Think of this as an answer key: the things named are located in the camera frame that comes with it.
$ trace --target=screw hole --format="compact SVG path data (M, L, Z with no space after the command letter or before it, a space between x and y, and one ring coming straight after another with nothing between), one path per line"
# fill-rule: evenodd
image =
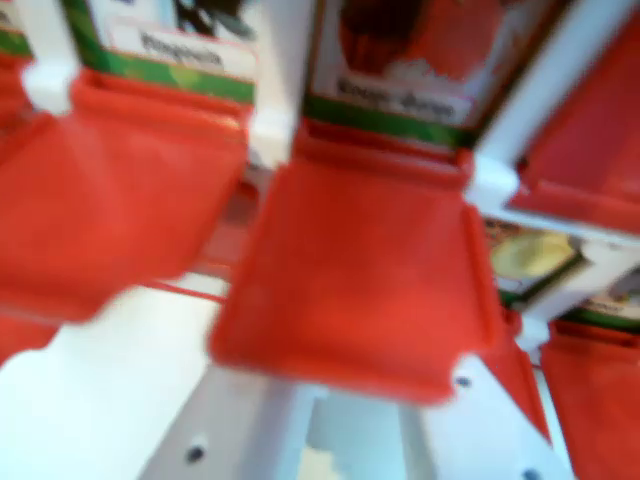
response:
M193 447L189 447L189 450L187 450L185 461L189 465L193 465L194 463L198 463L200 460L202 460L204 458L204 454L204 448L202 448L200 445L194 445Z
M471 386L471 380L468 377L457 377L456 385L459 385L464 388L468 388Z
M524 480L542 480L542 475L535 468L529 468L522 472L522 478Z

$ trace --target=white label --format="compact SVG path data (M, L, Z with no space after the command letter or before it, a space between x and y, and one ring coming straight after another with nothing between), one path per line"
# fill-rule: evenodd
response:
M256 56L243 45L123 20L109 33L110 48L124 53L244 80L256 76Z
M391 86L385 81L347 72L336 76L331 96L364 107L447 125L462 123L473 106L473 102L464 97Z
M18 12L11 2L0 0L0 28L3 30L22 31L22 23L18 18Z

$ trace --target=green stripe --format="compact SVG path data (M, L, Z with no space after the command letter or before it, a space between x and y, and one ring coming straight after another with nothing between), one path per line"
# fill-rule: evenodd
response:
M500 294L500 302L505 307L510 307L515 302L519 302L522 300L522 295L515 292L507 292L506 290L498 290L498 294Z
M428 123L403 115L369 110L311 94L305 98L304 114L323 122L445 145L451 148L468 147L475 140L475 135L469 131L437 123Z
M640 333L640 320L630 320L628 318L607 315L584 308L575 308L562 318L576 323L587 323L603 328Z
M106 55L109 72L115 75L228 98L240 103L253 103L252 83L123 54L106 52Z
M21 33L6 30L0 30L0 52L9 55L31 56L27 38Z

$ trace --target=product label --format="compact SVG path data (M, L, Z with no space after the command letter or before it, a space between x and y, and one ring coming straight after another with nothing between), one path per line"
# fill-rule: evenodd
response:
M474 131L559 2L325 0L307 114L395 135L406 117L423 126L405 136L457 147L424 125Z
M63 0L85 65L253 101L261 0Z
M453 125L463 122L473 106L473 100L469 98L444 97L412 88L389 86L349 72L336 77L332 96L378 110Z
M122 20L111 25L110 38L113 49L165 63L244 80L256 74L253 51L241 45Z

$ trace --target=red plastic holder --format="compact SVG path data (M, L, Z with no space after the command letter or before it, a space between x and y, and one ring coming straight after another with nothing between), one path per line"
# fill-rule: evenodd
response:
M0 145L33 116L33 109L20 83L24 65L23 58L0 53Z
M515 341L515 337L522 329L522 319L518 312L505 310L504 321L502 339L495 348L482 355L482 360L531 424L549 439L547 421L531 360L527 353L520 350Z
M555 322L541 364L581 480L640 478L640 341Z
M536 139L510 205L640 234L640 14Z
M223 364L442 400L460 355L501 329L482 222L461 195L467 170L337 137L299 134L210 350Z
M0 304L84 320L193 266L246 164L233 103L84 72L0 163Z

